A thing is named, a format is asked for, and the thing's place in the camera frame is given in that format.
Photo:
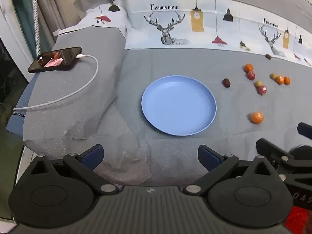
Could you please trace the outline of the small yellow-green fruit right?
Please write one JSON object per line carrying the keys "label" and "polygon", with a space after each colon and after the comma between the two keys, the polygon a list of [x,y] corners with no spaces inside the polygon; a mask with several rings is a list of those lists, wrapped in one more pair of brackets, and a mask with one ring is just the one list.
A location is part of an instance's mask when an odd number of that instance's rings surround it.
{"label": "small yellow-green fruit right", "polygon": [[274,73],[270,74],[270,78],[271,78],[271,79],[275,80],[276,77],[277,77],[276,74],[274,74]]}

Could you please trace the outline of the small yellow-green fruit lower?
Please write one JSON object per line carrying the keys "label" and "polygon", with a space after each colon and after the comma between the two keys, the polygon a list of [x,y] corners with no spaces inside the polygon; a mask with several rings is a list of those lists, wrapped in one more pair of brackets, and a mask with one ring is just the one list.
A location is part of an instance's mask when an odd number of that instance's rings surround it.
{"label": "small yellow-green fruit lower", "polygon": [[254,85],[255,85],[256,88],[258,88],[258,87],[262,86],[262,82],[261,81],[256,81],[254,83]]}

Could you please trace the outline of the orange cluster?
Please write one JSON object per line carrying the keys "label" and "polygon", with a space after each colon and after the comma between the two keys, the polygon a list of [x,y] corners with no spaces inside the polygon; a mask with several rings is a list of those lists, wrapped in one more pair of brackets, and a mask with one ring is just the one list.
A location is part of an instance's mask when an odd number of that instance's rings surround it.
{"label": "orange cluster", "polygon": [[282,85],[285,83],[284,77],[281,75],[276,76],[275,81],[277,84]]}

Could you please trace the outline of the small orange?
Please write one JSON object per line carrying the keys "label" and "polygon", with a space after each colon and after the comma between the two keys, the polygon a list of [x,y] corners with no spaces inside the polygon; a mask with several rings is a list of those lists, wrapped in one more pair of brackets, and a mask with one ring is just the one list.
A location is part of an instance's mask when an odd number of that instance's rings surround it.
{"label": "small orange", "polygon": [[254,67],[252,64],[250,63],[247,63],[245,66],[244,66],[244,71],[245,73],[249,73],[249,72],[253,72],[254,71]]}
{"label": "small orange", "polygon": [[291,83],[290,78],[289,77],[284,77],[284,84],[285,85],[290,85],[290,83]]}

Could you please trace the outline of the red fruit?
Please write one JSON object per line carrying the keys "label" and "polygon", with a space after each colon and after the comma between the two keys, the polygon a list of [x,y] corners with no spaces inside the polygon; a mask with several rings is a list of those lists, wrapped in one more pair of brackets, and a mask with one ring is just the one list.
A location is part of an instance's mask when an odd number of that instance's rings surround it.
{"label": "red fruit", "polygon": [[256,78],[255,76],[255,73],[253,71],[249,71],[247,74],[246,74],[246,77],[249,79],[249,80],[254,80]]}
{"label": "red fruit", "polygon": [[266,86],[264,86],[264,85],[261,85],[261,86],[259,86],[258,87],[258,94],[259,95],[264,95],[264,94],[266,94],[267,93],[267,88],[266,88]]}

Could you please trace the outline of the grey printed sofa cover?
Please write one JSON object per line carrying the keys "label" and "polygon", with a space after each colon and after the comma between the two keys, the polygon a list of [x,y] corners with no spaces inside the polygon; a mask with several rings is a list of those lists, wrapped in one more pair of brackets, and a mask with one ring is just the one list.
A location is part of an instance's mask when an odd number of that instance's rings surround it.
{"label": "grey printed sofa cover", "polygon": [[[309,143],[311,2],[309,0],[76,0],[81,21],[58,33],[56,49],[81,47],[68,71],[35,74],[7,130],[52,159],[101,144],[96,172],[119,184],[175,184],[205,173],[197,148],[254,158],[266,138],[285,150]],[[244,66],[256,78],[246,77]],[[289,77],[279,85],[270,74]],[[217,103],[213,123],[173,136],[144,117],[144,90],[183,75],[207,86]],[[228,78],[230,87],[223,86]],[[258,94],[261,81],[267,93]],[[261,112],[260,124],[250,113]]]}

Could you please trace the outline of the dark red date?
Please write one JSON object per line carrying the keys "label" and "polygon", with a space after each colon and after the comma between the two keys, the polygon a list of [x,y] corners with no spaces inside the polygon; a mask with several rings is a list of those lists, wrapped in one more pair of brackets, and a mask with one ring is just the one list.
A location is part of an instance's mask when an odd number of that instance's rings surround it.
{"label": "dark red date", "polygon": [[265,57],[266,57],[267,59],[269,59],[269,60],[272,59],[272,56],[270,56],[269,54],[266,54]]}
{"label": "dark red date", "polygon": [[225,79],[223,80],[223,86],[224,86],[225,88],[229,88],[229,87],[230,87],[230,81],[229,81],[228,78],[225,78]]}

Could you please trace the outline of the blue round plate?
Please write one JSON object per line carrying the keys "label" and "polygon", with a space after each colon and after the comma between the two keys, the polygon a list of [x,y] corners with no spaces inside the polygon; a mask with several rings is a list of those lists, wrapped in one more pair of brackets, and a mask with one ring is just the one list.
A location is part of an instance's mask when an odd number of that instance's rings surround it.
{"label": "blue round plate", "polygon": [[217,114],[214,95],[200,81],[170,75],[151,83],[141,98],[146,120],[173,136],[191,136],[208,128]]}

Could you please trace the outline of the small yellow-green fruit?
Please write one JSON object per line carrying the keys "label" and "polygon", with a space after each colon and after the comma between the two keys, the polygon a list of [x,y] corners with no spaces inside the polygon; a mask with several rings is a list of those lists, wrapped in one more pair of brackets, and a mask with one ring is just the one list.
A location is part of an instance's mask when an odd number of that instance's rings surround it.
{"label": "small yellow-green fruit", "polygon": [[274,73],[270,74],[270,78],[271,78],[271,79],[275,80],[276,77],[277,77],[276,74],[274,74]]}
{"label": "small yellow-green fruit", "polygon": [[254,83],[254,85],[255,85],[256,88],[258,88],[258,87],[262,86],[262,82],[261,81],[256,81]]}

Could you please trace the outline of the grey curtain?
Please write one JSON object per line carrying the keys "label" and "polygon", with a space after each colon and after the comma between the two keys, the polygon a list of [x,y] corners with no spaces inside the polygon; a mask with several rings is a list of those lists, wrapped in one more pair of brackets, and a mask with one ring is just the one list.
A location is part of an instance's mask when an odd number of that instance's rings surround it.
{"label": "grey curtain", "polygon": [[57,39],[57,32],[67,27],[60,0],[36,0],[39,23],[40,51],[51,50]]}

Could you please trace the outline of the black smartphone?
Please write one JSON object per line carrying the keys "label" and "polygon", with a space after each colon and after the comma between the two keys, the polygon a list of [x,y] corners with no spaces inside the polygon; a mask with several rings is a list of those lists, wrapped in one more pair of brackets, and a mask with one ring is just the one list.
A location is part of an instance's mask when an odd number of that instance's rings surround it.
{"label": "black smartphone", "polygon": [[79,54],[82,54],[81,47],[71,47],[44,52],[38,55],[31,63],[28,72],[33,74],[56,70],[70,70],[75,65]]}

